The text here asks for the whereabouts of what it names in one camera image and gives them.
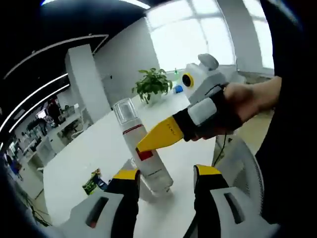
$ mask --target window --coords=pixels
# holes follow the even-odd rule
[[[150,9],[147,20],[151,39],[165,71],[199,63],[209,53],[220,64],[234,64],[227,25],[215,0],[178,0]]]
[[[253,19],[257,32],[262,65],[265,68],[274,68],[272,37],[262,6],[258,0],[243,0],[243,3]]]

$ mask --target red stripe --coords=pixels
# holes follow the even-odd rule
[[[143,125],[142,125],[142,124],[139,124],[139,125],[136,125],[136,126],[134,126],[134,127],[131,127],[130,129],[125,130],[125,131],[123,132],[123,134],[126,134],[126,133],[128,133],[128,132],[130,132],[130,131],[132,131],[132,130],[134,130],[134,129],[136,129],[136,128],[139,128],[139,127],[141,127],[141,126],[143,126]]]

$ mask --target white chair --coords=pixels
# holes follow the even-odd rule
[[[260,167],[246,143],[236,136],[225,156],[215,165],[229,186],[247,194],[258,213],[262,211],[264,183]]]
[[[82,132],[87,130],[88,127],[90,127],[92,124],[90,122],[90,117],[88,115],[87,109],[84,108],[80,111],[80,119],[82,123],[82,130],[79,130],[78,132],[75,132],[74,134],[71,135],[72,139],[75,139],[78,135],[80,135]]]

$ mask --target floor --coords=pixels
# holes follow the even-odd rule
[[[241,137],[247,143],[252,153],[255,154],[260,148],[260,145],[266,135],[272,115],[272,112],[267,112],[255,116],[254,118],[246,122],[239,130],[237,130],[234,135],[228,136],[228,138],[234,139],[235,136]],[[226,146],[220,158],[223,157],[229,146],[230,143],[226,143]],[[214,151],[215,158],[219,155],[219,152],[220,148],[216,146]],[[32,200],[32,203],[34,204],[35,210],[38,211],[40,216],[42,216],[40,217],[38,215],[39,218],[44,219],[48,223],[51,223],[50,216],[48,215],[48,211],[45,205],[44,192],[45,191],[42,191],[37,199]]]

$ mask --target potted plant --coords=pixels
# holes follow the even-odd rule
[[[136,90],[141,100],[149,102],[157,101],[162,93],[168,93],[168,89],[172,89],[172,81],[166,77],[166,72],[163,69],[151,68],[147,70],[139,70],[143,73],[143,79],[136,82],[136,87],[132,88],[132,93]]]

